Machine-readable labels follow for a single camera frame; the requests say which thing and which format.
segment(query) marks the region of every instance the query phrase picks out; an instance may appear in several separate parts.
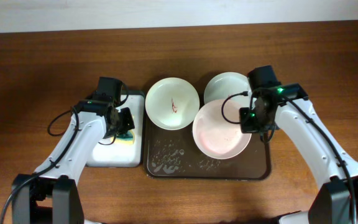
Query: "white ceramic bowl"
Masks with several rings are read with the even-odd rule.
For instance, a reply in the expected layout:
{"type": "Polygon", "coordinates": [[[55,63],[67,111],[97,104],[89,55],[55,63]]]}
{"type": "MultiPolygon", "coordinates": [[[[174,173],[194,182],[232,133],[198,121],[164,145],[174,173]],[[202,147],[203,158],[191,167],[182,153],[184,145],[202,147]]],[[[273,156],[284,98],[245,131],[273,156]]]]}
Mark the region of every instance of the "white ceramic bowl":
{"type": "MultiPolygon", "coordinates": [[[[242,152],[251,134],[242,134],[239,124],[231,124],[222,117],[224,100],[214,100],[204,105],[193,123],[193,138],[198,148],[209,157],[229,159],[242,152]]],[[[229,100],[224,105],[224,115],[231,121],[239,120],[240,104],[229,100]]]]}
{"type": "Polygon", "coordinates": [[[236,93],[248,91],[249,96],[236,96],[232,98],[238,102],[242,107],[249,107],[250,86],[248,78],[236,72],[225,72],[216,75],[206,85],[204,91],[204,103],[207,104],[214,100],[226,99],[227,97],[236,93]]]}
{"type": "Polygon", "coordinates": [[[194,87],[181,78],[164,78],[154,84],[146,96],[150,120],[160,128],[177,130],[193,122],[200,109],[194,87]]]}

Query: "yellow sponge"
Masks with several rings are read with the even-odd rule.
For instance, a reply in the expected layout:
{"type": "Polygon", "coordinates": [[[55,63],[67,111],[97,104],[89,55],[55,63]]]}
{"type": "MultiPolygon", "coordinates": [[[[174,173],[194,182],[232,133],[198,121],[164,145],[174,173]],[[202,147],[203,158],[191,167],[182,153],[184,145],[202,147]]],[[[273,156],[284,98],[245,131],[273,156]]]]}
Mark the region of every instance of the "yellow sponge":
{"type": "Polygon", "coordinates": [[[125,144],[125,145],[133,145],[135,143],[135,134],[132,130],[128,131],[125,134],[119,134],[116,137],[115,144],[125,144]]]}

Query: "wood grain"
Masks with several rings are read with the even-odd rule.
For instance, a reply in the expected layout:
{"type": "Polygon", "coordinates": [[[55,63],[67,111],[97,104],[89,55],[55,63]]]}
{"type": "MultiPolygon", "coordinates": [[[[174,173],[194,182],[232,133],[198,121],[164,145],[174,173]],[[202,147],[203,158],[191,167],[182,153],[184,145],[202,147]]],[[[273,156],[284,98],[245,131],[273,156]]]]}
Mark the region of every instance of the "wood grain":
{"type": "MultiPolygon", "coordinates": [[[[245,74],[266,64],[282,83],[304,87],[358,161],[358,21],[0,34],[0,212],[15,176],[34,171],[58,142],[46,133],[48,123],[94,90],[99,76],[145,92],[163,77],[180,77],[201,93],[221,72],[245,74]]],[[[85,217],[217,223],[309,209],[317,189],[299,152],[282,131],[271,148],[273,171],[261,182],[85,168],[78,185],[85,217]]]]}

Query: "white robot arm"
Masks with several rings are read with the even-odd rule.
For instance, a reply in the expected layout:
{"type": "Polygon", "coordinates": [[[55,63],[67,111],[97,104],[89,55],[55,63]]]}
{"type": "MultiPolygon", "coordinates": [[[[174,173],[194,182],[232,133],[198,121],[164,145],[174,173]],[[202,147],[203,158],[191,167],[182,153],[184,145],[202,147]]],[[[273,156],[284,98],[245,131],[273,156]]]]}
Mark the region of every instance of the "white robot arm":
{"type": "MultiPolygon", "coordinates": [[[[358,176],[358,162],[338,144],[326,129],[316,114],[311,101],[297,99],[293,102],[328,135],[340,156],[346,162],[350,176],[358,176]]],[[[275,115],[275,123],[295,144],[309,166],[319,189],[323,184],[330,182],[334,176],[339,179],[346,178],[344,171],[338,166],[336,156],[327,141],[293,105],[287,103],[284,106],[279,106],[275,115]]]]}
{"type": "MultiPolygon", "coordinates": [[[[98,116],[92,112],[79,112],[78,117],[80,120],[78,134],[69,150],[57,164],[58,169],[52,169],[40,177],[58,179],[62,175],[65,175],[69,179],[75,180],[75,183],[78,185],[82,170],[93,148],[106,134],[106,121],[104,116],[98,116]]],[[[35,172],[46,169],[50,165],[50,161],[54,161],[62,154],[74,133],[75,126],[76,119],[73,115],[65,134],[48,158],[36,168],[35,172]]]]}
{"type": "Polygon", "coordinates": [[[327,130],[299,84],[282,85],[271,66],[256,68],[248,77],[252,89],[250,101],[257,100],[254,109],[252,104],[240,109],[241,131],[284,130],[306,161],[319,188],[308,212],[285,215],[279,224],[356,224],[358,162],[327,130]]]}
{"type": "Polygon", "coordinates": [[[127,100],[121,101],[123,85],[126,88],[120,80],[101,77],[98,89],[73,107],[71,122],[51,155],[32,175],[15,178],[0,223],[10,202],[13,223],[93,223],[84,219],[76,185],[100,140],[135,128],[129,108],[116,109],[127,100]],[[51,208],[37,205],[46,197],[52,198],[51,208]]]}

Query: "plastic tray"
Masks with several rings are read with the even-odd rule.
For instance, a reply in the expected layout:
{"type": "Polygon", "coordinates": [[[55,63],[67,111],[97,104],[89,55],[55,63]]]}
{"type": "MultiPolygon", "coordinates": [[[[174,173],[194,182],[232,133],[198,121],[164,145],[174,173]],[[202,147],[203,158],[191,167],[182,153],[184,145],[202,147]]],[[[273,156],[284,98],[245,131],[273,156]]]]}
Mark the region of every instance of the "plastic tray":
{"type": "Polygon", "coordinates": [[[219,160],[197,148],[192,125],[168,131],[146,118],[143,165],[149,176],[227,180],[263,180],[269,176],[270,147],[260,141],[259,134],[252,135],[239,155],[219,160]]]}

